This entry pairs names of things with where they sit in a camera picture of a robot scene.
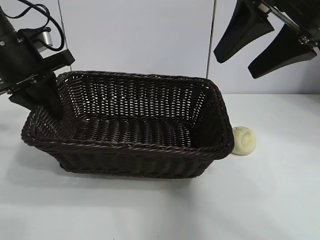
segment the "cable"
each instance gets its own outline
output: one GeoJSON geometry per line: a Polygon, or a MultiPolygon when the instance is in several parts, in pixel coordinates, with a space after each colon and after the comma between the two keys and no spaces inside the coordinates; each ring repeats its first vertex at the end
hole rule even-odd
{"type": "Polygon", "coordinates": [[[60,34],[60,37],[61,37],[61,44],[58,48],[54,48],[52,46],[49,46],[47,45],[44,41],[40,40],[40,39],[37,39],[36,41],[37,42],[40,42],[41,44],[43,44],[46,48],[50,49],[51,51],[54,51],[54,52],[59,52],[61,51],[62,49],[64,49],[65,47],[65,35],[64,35],[64,32],[62,31],[61,27],[59,26],[59,24],[57,23],[57,21],[52,17],[50,16],[50,14],[48,14],[45,10],[42,10],[40,7],[38,7],[38,4],[33,4],[31,2],[29,2],[28,0],[18,0],[19,2],[23,3],[23,4],[26,4],[28,5],[30,8],[32,9],[35,9],[37,10],[39,13],[41,13],[42,15],[44,15],[45,17],[47,17],[48,20],[50,20],[54,25],[55,27],[58,29],[58,32],[60,34]]]}

